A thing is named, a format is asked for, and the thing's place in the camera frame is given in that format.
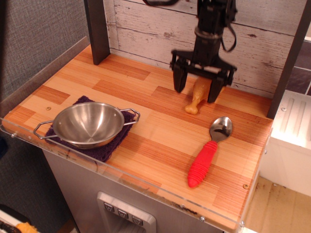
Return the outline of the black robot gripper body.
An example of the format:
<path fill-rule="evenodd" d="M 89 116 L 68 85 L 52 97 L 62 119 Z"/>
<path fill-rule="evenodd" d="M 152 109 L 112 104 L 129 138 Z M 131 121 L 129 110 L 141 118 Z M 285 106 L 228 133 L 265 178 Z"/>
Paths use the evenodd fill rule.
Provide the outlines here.
<path fill-rule="evenodd" d="M 187 73 L 195 74 L 207 79 L 224 78 L 224 85 L 231 85 L 237 68 L 219 56 L 222 38 L 204 38 L 197 36 L 194 50 L 172 50 L 171 68 L 181 60 L 185 64 Z"/>

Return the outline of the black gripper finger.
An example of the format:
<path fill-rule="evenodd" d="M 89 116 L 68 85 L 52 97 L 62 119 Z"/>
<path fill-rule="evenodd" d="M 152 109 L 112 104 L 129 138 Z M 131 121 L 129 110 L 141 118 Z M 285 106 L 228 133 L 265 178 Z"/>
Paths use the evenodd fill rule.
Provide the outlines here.
<path fill-rule="evenodd" d="M 175 91 L 178 93 L 184 89 L 187 75 L 185 64 L 181 60 L 177 60 L 173 67 L 173 84 Z"/>
<path fill-rule="evenodd" d="M 222 88 L 224 86 L 224 78 L 217 77 L 213 79 L 210 85 L 210 90 L 208 94 L 208 103 L 213 103 L 216 101 L 218 95 L 220 94 Z"/>

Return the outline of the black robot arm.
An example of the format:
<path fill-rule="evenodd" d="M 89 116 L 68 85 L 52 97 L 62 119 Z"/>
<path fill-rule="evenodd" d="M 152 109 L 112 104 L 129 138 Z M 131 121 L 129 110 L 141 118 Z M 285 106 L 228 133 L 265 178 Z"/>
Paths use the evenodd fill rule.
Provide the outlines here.
<path fill-rule="evenodd" d="M 236 13 L 234 0 L 198 1 L 194 50 L 172 50 L 173 83 L 178 93 L 184 89 L 188 73 L 211 79 L 209 103 L 217 99 L 224 86 L 232 84 L 237 68 L 222 60 L 219 50 L 222 46 L 231 52 L 236 46 L 237 37 L 231 27 Z"/>

